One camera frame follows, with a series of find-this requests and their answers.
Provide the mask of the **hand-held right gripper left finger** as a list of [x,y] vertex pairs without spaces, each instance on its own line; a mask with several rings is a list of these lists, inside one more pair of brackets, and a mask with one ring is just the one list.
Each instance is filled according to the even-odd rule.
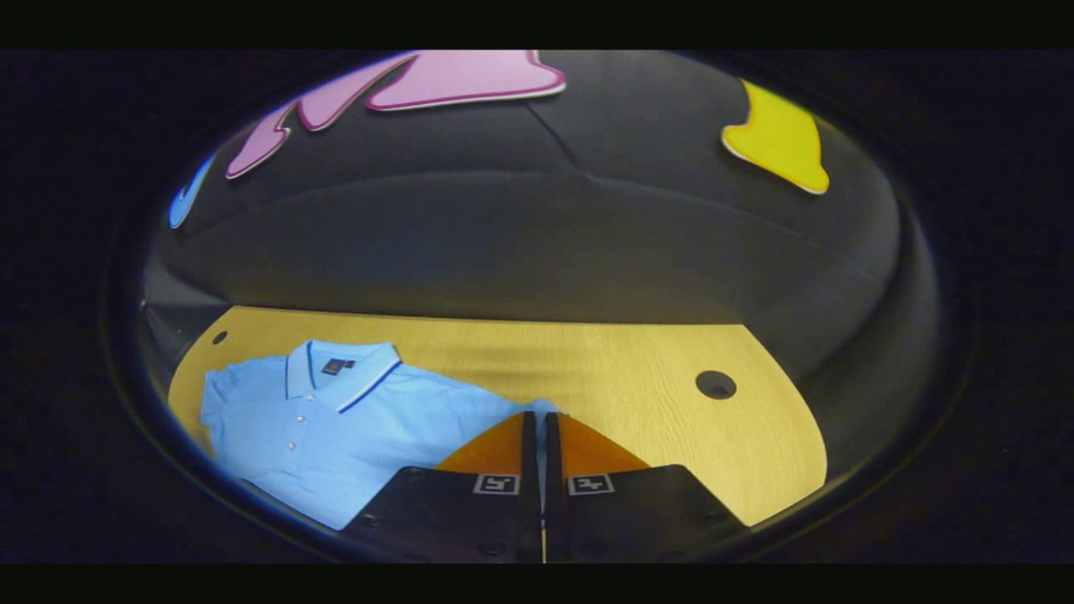
[[539,565],[534,413],[494,425],[438,466],[400,469],[342,535],[395,562]]

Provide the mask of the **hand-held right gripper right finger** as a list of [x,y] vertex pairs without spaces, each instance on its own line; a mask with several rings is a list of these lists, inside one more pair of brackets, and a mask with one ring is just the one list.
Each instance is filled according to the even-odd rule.
[[682,464],[649,466],[571,416],[545,417],[545,559],[552,565],[697,562],[748,540]]

